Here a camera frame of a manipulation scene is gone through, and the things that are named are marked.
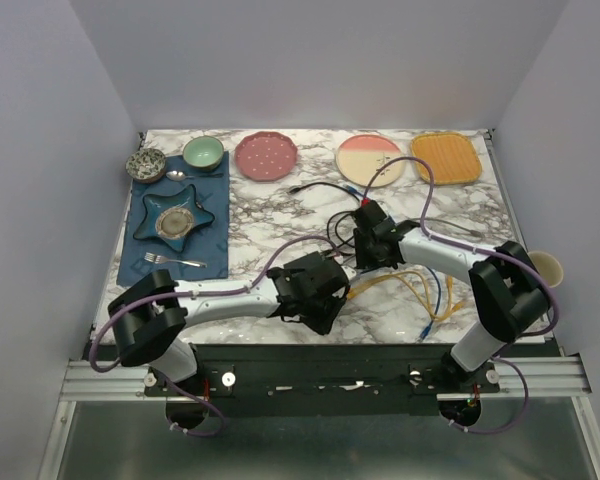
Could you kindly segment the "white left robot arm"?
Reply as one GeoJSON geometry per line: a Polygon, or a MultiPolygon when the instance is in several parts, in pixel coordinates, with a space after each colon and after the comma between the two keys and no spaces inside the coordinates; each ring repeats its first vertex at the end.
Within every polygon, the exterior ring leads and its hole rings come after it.
{"type": "Polygon", "coordinates": [[[274,267],[252,283],[182,282],[166,270],[151,273],[109,305],[119,364],[147,364],[181,395],[202,380],[195,348],[181,331],[238,317],[297,320],[319,335],[331,331],[351,286],[350,270],[313,252],[274,267]]]}

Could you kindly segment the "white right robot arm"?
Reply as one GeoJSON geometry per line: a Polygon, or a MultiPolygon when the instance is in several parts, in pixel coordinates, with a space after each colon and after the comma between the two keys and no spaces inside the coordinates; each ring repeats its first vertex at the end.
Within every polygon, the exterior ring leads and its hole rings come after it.
{"type": "Polygon", "coordinates": [[[499,247],[471,245],[426,229],[422,222],[395,222],[380,205],[364,201],[354,211],[356,265],[362,269],[420,265],[468,284],[479,320],[445,355],[440,379],[460,392],[476,370],[527,334],[547,313],[558,317],[552,288],[527,251],[507,241],[499,247]]]}

